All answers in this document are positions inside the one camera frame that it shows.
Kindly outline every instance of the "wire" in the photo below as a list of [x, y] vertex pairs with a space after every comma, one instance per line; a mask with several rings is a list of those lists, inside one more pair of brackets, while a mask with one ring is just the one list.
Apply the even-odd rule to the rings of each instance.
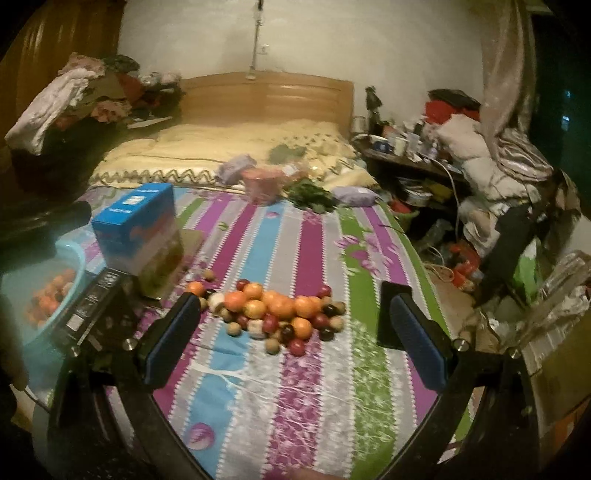
[[[443, 265], [437, 265], [435, 263], [424, 263], [423, 267], [425, 267], [426, 270], [435, 273], [437, 278], [439, 278], [439, 280], [444, 283], [450, 283], [453, 281], [454, 273], [451, 268], [444, 267]], [[447, 277], [444, 277], [442, 272], [446, 272]]]
[[29, 391], [28, 386], [25, 387], [24, 392], [27, 395], [27, 397], [29, 397], [31, 400], [33, 400], [33, 402], [35, 402], [35, 404], [38, 407], [41, 407], [43, 410], [45, 410], [47, 413], [49, 413], [49, 408], [47, 408], [47, 406], [45, 406], [43, 403], [41, 403], [41, 401], [35, 395], [33, 395], [32, 392]]
[[443, 163], [441, 163], [439, 160], [435, 160], [433, 158], [431, 158], [430, 160], [433, 161], [433, 162], [435, 162], [443, 170], [445, 170], [445, 173], [447, 173], [447, 176], [449, 177], [449, 179], [452, 182], [453, 196], [456, 198], [456, 204], [457, 204], [457, 212], [456, 212], [456, 242], [459, 242], [460, 241], [460, 235], [459, 235], [459, 229], [460, 229], [460, 200], [457, 197], [456, 182], [453, 181], [452, 174], [449, 173], [449, 170], [447, 169], [447, 167]]
[[445, 260], [443, 259], [443, 255], [441, 254], [441, 252], [432, 245], [429, 245], [429, 250], [432, 250], [433, 252], [435, 252], [437, 254], [437, 256], [439, 258], [441, 258], [441, 266], [445, 267]]

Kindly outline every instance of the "striped blanket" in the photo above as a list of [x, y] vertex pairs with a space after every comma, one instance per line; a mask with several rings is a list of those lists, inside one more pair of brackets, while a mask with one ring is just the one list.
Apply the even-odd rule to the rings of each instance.
[[[99, 187], [83, 199], [95, 215], [124, 193]], [[314, 334], [301, 358], [269, 356], [261, 342], [230, 337], [205, 312], [167, 386], [154, 392], [173, 429], [217, 479], [275, 480], [290, 466], [374, 478], [436, 397], [406, 353], [375, 344], [380, 282], [410, 285], [426, 316], [448, 331], [426, 271], [387, 206], [316, 215], [288, 202], [256, 207], [232, 193], [175, 188], [174, 195], [178, 221], [206, 240], [168, 307], [193, 271], [207, 266], [222, 291], [239, 278], [291, 296], [315, 295], [326, 283], [348, 312], [334, 341]], [[71, 236], [83, 245], [87, 268], [100, 271], [90, 226]], [[146, 312], [138, 336], [158, 315]], [[456, 440], [468, 428], [465, 415]]]

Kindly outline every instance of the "plastic bag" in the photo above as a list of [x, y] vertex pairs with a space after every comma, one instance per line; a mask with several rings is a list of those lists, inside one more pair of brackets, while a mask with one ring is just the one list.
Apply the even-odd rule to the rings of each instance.
[[335, 198], [350, 207], [371, 207], [379, 199], [379, 195], [364, 187], [335, 187], [332, 190]]
[[256, 160], [250, 155], [238, 155], [219, 166], [217, 169], [217, 177], [224, 185], [235, 185], [242, 178], [242, 172], [255, 165]]

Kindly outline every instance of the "red fruit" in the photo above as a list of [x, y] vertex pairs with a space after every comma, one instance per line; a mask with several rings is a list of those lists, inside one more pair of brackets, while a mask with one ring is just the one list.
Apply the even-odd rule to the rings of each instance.
[[310, 321], [312, 322], [312, 327], [316, 330], [322, 330], [330, 326], [330, 319], [324, 313], [313, 316]]
[[262, 317], [262, 331], [272, 335], [279, 328], [279, 320], [271, 313], [266, 313]]
[[246, 287], [249, 283], [250, 283], [250, 280], [247, 280], [245, 278], [241, 278], [240, 280], [238, 280], [236, 282], [236, 289], [238, 291], [242, 291], [244, 289], [244, 287]]
[[238, 315], [235, 322], [242, 327], [242, 330], [248, 330], [248, 320], [250, 320], [246, 315]]
[[306, 344], [299, 338], [294, 338], [287, 348], [293, 356], [304, 356], [306, 354]]
[[316, 296], [320, 299], [323, 299], [324, 297], [331, 297], [332, 288], [330, 288], [328, 285], [322, 285]]

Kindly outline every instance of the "white cloth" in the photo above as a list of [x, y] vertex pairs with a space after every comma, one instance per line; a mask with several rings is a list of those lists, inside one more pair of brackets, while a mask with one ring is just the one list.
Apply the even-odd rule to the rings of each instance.
[[8, 131], [4, 137], [7, 145], [13, 150], [25, 149], [33, 155], [40, 155], [49, 126], [68, 105], [76, 106], [88, 87], [88, 80], [97, 77], [96, 72], [84, 68], [56, 77], [33, 99]]
[[525, 185], [503, 173], [490, 157], [466, 160], [462, 169], [472, 188], [491, 202], [528, 196]]
[[437, 136], [458, 160], [490, 157], [483, 136], [478, 133], [480, 123], [466, 115], [452, 117], [437, 129]]

